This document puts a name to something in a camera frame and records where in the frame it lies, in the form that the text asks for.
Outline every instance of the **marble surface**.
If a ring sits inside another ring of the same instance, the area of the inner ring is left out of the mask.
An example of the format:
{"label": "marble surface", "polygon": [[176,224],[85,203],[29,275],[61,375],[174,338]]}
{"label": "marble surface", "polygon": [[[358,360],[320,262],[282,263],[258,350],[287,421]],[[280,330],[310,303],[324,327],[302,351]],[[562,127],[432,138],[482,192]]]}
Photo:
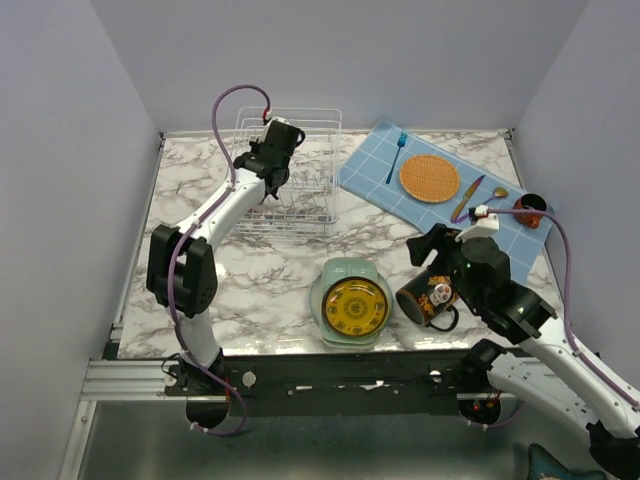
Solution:
{"label": "marble surface", "polygon": [[[366,135],[343,133],[346,160]],[[441,132],[425,140],[518,184],[499,132]],[[299,161],[316,161],[324,152],[309,142]],[[119,358],[157,358],[175,353],[171,319],[145,288],[149,237],[159,223],[175,224],[191,214],[222,183],[226,171],[218,145],[210,138],[167,139],[137,268],[124,312]],[[321,339],[308,308],[308,291],[329,258],[372,260],[395,291],[419,269],[409,263],[405,241],[418,234],[402,220],[344,190],[338,192],[340,218],[326,241],[229,235],[215,252],[219,287],[210,311],[225,355],[334,353]],[[561,311],[557,289],[542,254],[528,277],[533,288]],[[389,326],[373,351],[469,348],[481,338],[508,345],[458,301],[460,323],[450,333],[418,327],[397,304]],[[435,322],[448,322],[436,319]]]}

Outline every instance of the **red mug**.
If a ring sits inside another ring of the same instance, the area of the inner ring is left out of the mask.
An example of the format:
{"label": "red mug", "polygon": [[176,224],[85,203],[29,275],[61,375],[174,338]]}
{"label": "red mug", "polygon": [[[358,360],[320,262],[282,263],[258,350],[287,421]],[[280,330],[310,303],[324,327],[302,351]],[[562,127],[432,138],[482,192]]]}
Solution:
{"label": "red mug", "polygon": [[[547,211],[547,202],[540,195],[527,193],[521,196],[513,205],[515,210],[540,210]],[[515,213],[514,218],[525,227],[538,228],[542,215],[539,213]]]}

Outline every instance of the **gray floor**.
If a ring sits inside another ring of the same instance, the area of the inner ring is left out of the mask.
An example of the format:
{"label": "gray floor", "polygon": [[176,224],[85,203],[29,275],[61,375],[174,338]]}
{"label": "gray floor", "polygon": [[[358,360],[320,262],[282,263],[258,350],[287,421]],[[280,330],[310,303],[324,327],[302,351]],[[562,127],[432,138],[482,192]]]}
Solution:
{"label": "gray floor", "polygon": [[234,438],[191,432],[181,403],[98,407],[82,479],[526,479],[537,442],[572,468],[595,468],[584,445],[528,409],[483,433],[454,417],[251,420]]}

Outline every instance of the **yellow plate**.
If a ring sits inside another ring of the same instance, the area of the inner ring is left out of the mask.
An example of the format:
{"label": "yellow plate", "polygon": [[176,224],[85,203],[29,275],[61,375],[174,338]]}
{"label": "yellow plate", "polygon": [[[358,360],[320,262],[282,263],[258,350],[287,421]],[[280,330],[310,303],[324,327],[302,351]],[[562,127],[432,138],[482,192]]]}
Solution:
{"label": "yellow plate", "polygon": [[451,163],[436,155],[416,155],[400,169],[400,183],[413,198],[441,203],[460,188],[460,174]]}
{"label": "yellow plate", "polygon": [[384,326],[389,301],[382,288],[362,277],[347,277],[334,283],[322,299],[322,317],[342,335],[366,337]]}

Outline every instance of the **blue fork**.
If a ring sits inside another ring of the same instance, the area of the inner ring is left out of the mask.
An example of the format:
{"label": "blue fork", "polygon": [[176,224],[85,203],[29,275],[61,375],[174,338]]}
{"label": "blue fork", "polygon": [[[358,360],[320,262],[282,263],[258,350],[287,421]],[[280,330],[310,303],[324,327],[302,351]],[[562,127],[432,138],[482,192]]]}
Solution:
{"label": "blue fork", "polygon": [[387,176],[387,185],[391,183],[391,177],[393,177],[393,169],[396,166],[396,162],[398,161],[398,156],[400,155],[400,150],[407,144],[407,132],[402,132],[400,134],[400,138],[398,139],[398,151],[396,152],[396,158],[393,159],[393,164],[391,165],[391,170],[389,170],[389,175]]}

